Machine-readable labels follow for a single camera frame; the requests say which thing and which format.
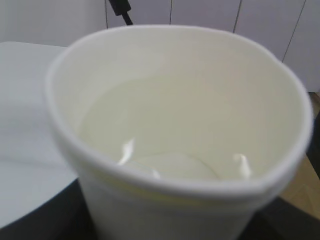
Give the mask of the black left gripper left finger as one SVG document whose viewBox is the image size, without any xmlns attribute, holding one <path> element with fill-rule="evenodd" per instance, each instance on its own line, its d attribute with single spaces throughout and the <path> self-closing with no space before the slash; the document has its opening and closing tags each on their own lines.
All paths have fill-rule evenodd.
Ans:
<svg viewBox="0 0 320 240">
<path fill-rule="evenodd" d="M 36 210 L 0 229 L 2 240 L 95 240 L 78 180 Z"/>
</svg>

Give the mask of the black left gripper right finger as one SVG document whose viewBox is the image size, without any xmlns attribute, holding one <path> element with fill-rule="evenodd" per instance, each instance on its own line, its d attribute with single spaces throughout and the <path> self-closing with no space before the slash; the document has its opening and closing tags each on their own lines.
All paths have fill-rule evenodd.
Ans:
<svg viewBox="0 0 320 240">
<path fill-rule="evenodd" d="M 287 201 L 276 198 L 258 211 L 240 240 L 318 240 L 320 221 Z"/>
</svg>

